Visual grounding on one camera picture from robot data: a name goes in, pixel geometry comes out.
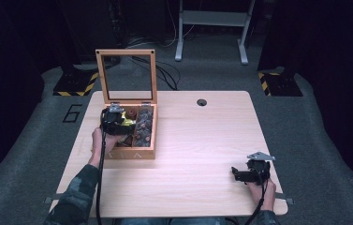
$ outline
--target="table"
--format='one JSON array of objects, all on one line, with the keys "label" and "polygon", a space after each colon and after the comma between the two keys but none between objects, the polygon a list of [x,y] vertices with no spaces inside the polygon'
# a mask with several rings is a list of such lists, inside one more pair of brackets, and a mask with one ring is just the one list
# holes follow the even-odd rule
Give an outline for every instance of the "table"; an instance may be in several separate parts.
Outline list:
[{"label": "table", "polygon": [[251,21],[253,7],[256,0],[250,0],[249,9],[247,12],[220,12],[220,11],[195,11],[184,10],[183,0],[179,1],[179,38],[176,47],[176,61],[182,61],[182,52],[184,44],[183,26],[184,24],[199,24],[199,25],[223,25],[223,26],[240,26],[243,27],[241,38],[237,40],[238,49],[240,51],[241,63],[248,64],[248,57],[244,43]]},{"label": "table", "polygon": [[[206,106],[199,106],[203,98]],[[57,193],[91,156],[92,131],[104,107],[94,92]],[[231,166],[246,171],[247,155],[269,154],[252,100],[244,91],[159,91],[156,159],[106,160],[103,218],[249,216],[255,205]],[[282,192],[272,165],[272,180]],[[91,216],[95,216],[95,203]],[[275,201],[275,214],[287,203]]]}]

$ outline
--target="person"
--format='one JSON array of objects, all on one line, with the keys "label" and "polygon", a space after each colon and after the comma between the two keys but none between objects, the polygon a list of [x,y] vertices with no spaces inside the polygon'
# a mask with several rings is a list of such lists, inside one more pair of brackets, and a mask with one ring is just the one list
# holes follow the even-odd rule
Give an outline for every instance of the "person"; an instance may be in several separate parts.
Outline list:
[{"label": "person", "polygon": [[[108,154],[113,146],[123,136],[106,135],[105,154]],[[99,163],[102,147],[102,131],[97,127],[92,133],[93,149],[88,163],[71,180],[65,193],[59,199],[50,213],[47,215],[44,225],[81,225],[87,224],[91,211],[96,184],[99,180]],[[261,198],[261,186],[254,183],[246,183],[252,193],[253,200],[258,204]],[[257,214],[257,224],[276,225],[279,224],[273,212],[275,201],[275,183],[269,179],[264,202],[260,212]],[[122,225],[162,225],[162,224],[208,224],[224,225],[223,217],[197,217],[197,218],[125,218]]]}]

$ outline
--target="sleeve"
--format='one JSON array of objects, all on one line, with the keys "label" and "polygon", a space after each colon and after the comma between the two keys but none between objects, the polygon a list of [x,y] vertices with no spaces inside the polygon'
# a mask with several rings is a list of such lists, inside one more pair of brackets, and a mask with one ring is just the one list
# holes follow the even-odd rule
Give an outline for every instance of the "sleeve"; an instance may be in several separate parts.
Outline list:
[{"label": "sleeve", "polygon": [[45,219],[44,225],[86,224],[94,199],[99,170],[85,165]]},{"label": "sleeve", "polygon": [[257,225],[280,225],[273,211],[262,210],[257,214]]}]

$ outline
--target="gray carpet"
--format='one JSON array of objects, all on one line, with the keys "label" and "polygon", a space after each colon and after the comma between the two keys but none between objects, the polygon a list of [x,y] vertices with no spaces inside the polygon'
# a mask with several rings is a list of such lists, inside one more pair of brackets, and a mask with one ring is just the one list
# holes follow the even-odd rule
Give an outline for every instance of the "gray carpet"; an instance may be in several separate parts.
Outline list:
[{"label": "gray carpet", "polygon": [[[256,72],[263,42],[254,36],[242,66],[234,36],[196,37],[184,44],[183,61],[175,62],[176,43],[155,48],[158,61],[179,69],[180,90],[244,90],[250,93],[282,188],[295,204],[279,217],[283,224],[353,224],[353,172],[324,131],[310,84],[296,80],[303,97],[266,97]],[[45,91],[29,123],[0,165],[0,224],[40,224],[50,206],[92,92],[87,97],[56,97],[52,89],[60,68],[42,77]],[[96,80],[93,91],[100,90]],[[158,80],[158,90],[169,90]],[[62,123],[69,107],[81,112],[76,123]],[[243,223],[246,218],[239,217]]]}]

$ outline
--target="wooden box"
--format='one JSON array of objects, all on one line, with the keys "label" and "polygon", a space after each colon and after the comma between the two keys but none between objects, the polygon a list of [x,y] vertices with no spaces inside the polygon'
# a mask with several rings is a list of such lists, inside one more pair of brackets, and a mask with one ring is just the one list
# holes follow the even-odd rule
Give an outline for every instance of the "wooden box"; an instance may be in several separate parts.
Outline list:
[{"label": "wooden box", "polygon": [[[105,159],[154,159],[157,90],[154,50],[96,50],[104,107],[120,106],[126,125],[135,124]],[[116,66],[106,65],[119,60]]]}]

